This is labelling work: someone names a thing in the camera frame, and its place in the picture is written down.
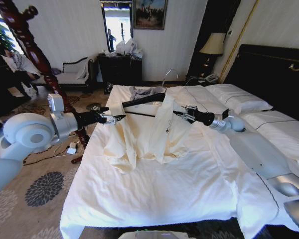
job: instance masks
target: floor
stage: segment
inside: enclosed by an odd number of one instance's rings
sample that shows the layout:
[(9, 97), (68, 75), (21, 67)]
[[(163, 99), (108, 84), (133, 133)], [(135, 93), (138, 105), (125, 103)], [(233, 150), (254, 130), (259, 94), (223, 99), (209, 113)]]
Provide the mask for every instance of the floor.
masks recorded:
[[(47, 105), (48, 91), (39, 87), (39, 95), (32, 95), (26, 102), (8, 115), (7, 120), (15, 114), (32, 112), (49, 116)], [(81, 91), (67, 91), (70, 103), (78, 112), (86, 111), (86, 106), (99, 103), (104, 106), (108, 95), (103, 89), (92, 94)], [(95, 125), (87, 127), (91, 134)], [(75, 155), (66, 155), (64, 150), (70, 142), (78, 142), (73, 135), (61, 145), (55, 145), (44, 152), (33, 153), (24, 160), (21, 173), (0, 192), (0, 239), (61, 239), (59, 221), (63, 202), (80, 164), (70, 161), (83, 154), (83, 147), (78, 144)], [(188, 224), (176, 224), (147, 228), (85, 228), (81, 239), (117, 239), (124, 232), (136, 230), (166, 230), (187, 232), (190, 237), (198, 239), (242, 239), (237, 220), (208, 220)], [(272, 238), (264, 228), (258, 239)]]

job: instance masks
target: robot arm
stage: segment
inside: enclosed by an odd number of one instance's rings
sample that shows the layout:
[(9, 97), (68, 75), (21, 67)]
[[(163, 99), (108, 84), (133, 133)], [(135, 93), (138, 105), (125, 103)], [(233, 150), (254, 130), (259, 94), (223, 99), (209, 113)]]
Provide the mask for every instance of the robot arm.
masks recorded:
[(23, 160), (33, 152), (41, 152), (61, 143), (68, 135), (92, 123), (116, 124), (125, 116), (111, 116), (108, 108), (83, 113), (63, 113), (62, 97), (49, 94), (50, 119), (24, 113), (11, 117), (0, 131), (0, 190), (21, 170)]
[[(278, 192), (292, 197), (299, 196), (299, 177), (293, 174), (287, 158), (266, 138), (245, 123), (231, 110), (221, 115), (203, 113), (197, 107), (185, 107), (186, 113), (177, 112), (179, 116), (193, 123), (202, 122), (228, 136), (230, 145), (256, 173), (267, 179)], [(299, 226), (299, 199), (284, 203), (285, 210)]]

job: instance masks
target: table lamp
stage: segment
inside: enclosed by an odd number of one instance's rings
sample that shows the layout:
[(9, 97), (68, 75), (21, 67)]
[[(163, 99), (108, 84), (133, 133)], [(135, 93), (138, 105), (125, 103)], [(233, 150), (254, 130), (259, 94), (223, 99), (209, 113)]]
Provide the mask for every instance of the table lamp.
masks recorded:
[(217, 57), (223, 54), (225, 35), (226, 34), (223, 32), (212, 32), (206, 44), (199, 51), (200, 53), (207, 55), (200, 76), (208, 76), (214, 67)]

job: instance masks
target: charger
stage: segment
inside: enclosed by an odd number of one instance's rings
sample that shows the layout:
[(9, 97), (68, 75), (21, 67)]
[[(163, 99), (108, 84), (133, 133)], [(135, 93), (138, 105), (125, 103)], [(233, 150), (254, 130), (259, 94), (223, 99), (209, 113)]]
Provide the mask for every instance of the charger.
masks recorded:
[(67, 153), (69, 154), (75, 154), (76, 153), (76, 143), (70, 143), (70, 146), (67, 150)]

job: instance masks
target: window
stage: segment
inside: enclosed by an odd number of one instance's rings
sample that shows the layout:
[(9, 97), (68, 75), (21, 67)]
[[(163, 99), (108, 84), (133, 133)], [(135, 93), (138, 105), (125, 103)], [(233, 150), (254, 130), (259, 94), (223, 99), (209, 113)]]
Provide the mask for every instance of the window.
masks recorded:
[(8, 25), (4, 22), (0, 15), (0, 44), (5, 46), (11, 51), (17, 51), (23, 54), (23, 51), (17, 42), (16, 38), (10, 31)]

